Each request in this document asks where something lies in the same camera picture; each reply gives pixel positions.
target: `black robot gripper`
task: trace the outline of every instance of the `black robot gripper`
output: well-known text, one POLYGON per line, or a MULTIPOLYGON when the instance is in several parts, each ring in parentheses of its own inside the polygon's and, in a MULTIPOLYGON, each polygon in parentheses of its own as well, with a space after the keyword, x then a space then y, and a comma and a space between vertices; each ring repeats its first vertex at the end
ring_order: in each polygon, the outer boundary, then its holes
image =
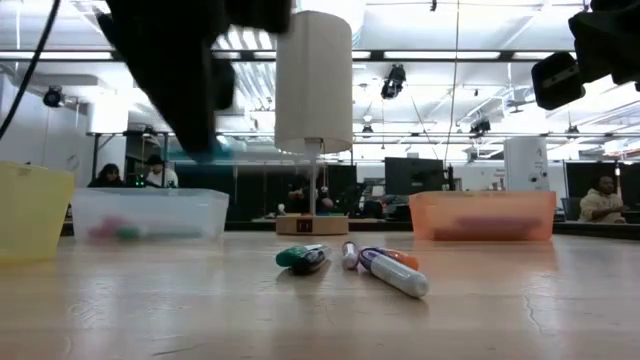
POLYGON ((235 72, 211 52, 230 25, 281 34, 289 29, 292 0, 106 0, 110 14, 95 10, 107 40, 127 64, 138 87, 196 162, 220 149, 215 111, 233 103, 235 72))

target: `computer monitor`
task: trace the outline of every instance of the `computer monitor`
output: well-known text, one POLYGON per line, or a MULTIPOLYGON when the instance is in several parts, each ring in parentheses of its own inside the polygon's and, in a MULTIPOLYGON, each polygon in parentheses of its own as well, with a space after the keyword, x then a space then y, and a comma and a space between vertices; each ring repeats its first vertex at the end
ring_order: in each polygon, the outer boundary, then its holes
POLYGON ((413 195, 423 191, 442 191, 444 162, 432 159, 385 158, 385 192, 413 195))

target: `plastic bin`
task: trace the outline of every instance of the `plastic bin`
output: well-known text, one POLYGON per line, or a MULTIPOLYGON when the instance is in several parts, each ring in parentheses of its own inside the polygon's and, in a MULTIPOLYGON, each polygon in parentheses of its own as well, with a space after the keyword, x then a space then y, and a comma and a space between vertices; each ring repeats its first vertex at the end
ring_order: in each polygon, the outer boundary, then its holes
POLYGON ((0 264, 51 259, 74 189, 74 176, 0 162, 0 264))
POLYGON ((555 192, 441 191, 409 198, 417 240, 548 241, 555 192))
POLYGON ((224 231, 229 195, 205 189, 77 189, 76 240, 208 238, 224 231))

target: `spotlight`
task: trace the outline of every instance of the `spotlight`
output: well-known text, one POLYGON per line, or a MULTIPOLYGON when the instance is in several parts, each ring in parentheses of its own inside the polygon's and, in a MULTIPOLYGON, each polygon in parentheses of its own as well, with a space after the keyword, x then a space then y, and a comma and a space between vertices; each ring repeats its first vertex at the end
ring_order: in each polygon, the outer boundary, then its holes
MULTIPOLYGON (((578 125, 569 125, 569 128, 564 131, 565 134, 580 134, 578 125)), ((575 139, 576 136, 567 136, 567 140, 575 139)))
MULTIPOLYGON (((362 132, 363 132, 363 133, 368 133, 368 134, 373 134, 373 128, 371 127, 371 125, 365 125, 365 126, 362 128, 362 132)), ((365 139, 368 139, 368 138, 370 138, 370 137, 371 137, 371 136, 363 136, 363 138, 365 138, 365 139)))
POLYGON ((491 131, 491 123, 488 119, 481 119, 471 124, 471 130, 469 130, 469 133, 482 136, 484 133, 489 131, 491 131))
POLYGON ((44 94, 42 102, 51 108, 59 108, 64 104, 62 87, 58 85, 49 86, 49 90, 44 94))
POLYGON ((393 64, 389 76, 382 85, 380 96, 385 100, 395 99, 402 91, 402 83, 407 81, 407 74, 402 64, 393 64))

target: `black cable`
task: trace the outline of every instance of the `black cable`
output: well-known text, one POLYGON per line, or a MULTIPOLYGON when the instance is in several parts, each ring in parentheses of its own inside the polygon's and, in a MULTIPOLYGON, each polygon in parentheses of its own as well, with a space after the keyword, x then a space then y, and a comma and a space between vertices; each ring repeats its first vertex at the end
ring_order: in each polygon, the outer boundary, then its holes
POLYGON ((2 126, 0 127, 0 140, 2 140, 2 138, 4 137, 4 134, 7 132, 9 125, 11 125, 13 118, 18 112, 18 107, 20 106, 22 97, 27 91, 27 87, 29 86, 31 77, 33 77, 33 73, 36 71, 36 66, 38 66, 40 55, 42 55, 42 52, 44 51, 44 46, 47 43, 47 39, 49 39, 51 28, 53 28, 53 23, 55 22, 56 16, 58 15, 60 2, 61 0, 53 0, 53 5, 51 6, 51 11, 49 12, 49 18, 47 19, 47 23, 45 24, 44 29, 42 30, 42 35, 40 36, 40 41, 38 42, 36 51, 33 53, 33 58, 31 58, 31 62, 29 63, 27 71, 24 73, 24 78, 22 79, 22 83, 20 84, 20 88, 18 89, 16 97, 13 99, 13 103, 11 104, 11 108, 9 109, 9 113, 4 119, 2 126))

